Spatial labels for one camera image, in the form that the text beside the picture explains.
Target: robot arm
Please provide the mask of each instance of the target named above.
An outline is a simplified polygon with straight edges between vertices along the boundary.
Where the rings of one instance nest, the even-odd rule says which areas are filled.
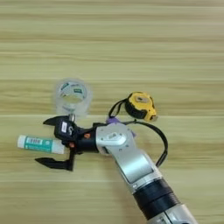
[[[163,179],[150,157],[136,146],[131,130],[122,123],[96,129],[101,154],[115,159],[120,173],[148,224],[197,224]]]
[[[72,171],[74,155],[83,151],[111,155],[148,224],[197,224],[163,179],[150,157],[136,146],[131,130],[123,123],[97,123],[91,129],[76,126],[72,116],[50,118],[44,124],[55,127],[54,135],[70,149],[70,158],[36,160],[49,168]]]

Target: glue stick label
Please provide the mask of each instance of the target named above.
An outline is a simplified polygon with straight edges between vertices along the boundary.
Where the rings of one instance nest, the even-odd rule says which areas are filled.
[[[27,150],[52,152],[53,140],[27,136],[24,140],[24,148]]]

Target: silver robot arm segment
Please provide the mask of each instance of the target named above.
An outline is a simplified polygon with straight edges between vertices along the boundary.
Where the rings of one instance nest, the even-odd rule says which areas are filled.
[[[150,157],[137,148],[126,125],[111,123],[97,128],[96,146],[101,154],[115,159],[148,224],[198,224]]]

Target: wooden table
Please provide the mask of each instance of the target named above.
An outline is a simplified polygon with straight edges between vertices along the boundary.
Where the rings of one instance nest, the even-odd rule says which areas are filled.
[[[42,122],[66,77],[94,91],[84,127],[130,92],[150,93],[170,143],[161,172],[199,223],[224,223],[223,19],[221,0],[0,0],[1,223],[145,223],[111,157],[53,171],[34,161],[45,153],[17,148],[20,134],[53,136]],[[158,137],[133,129],[156,160]]]

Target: white glue stick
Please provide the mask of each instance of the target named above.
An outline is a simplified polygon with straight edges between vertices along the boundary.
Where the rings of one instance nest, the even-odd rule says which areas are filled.
[[[60,140],[35,136],[19,136],[17,147],[26,150],[44,151],[57,154],[64,154],[65,152],[65,146]]]

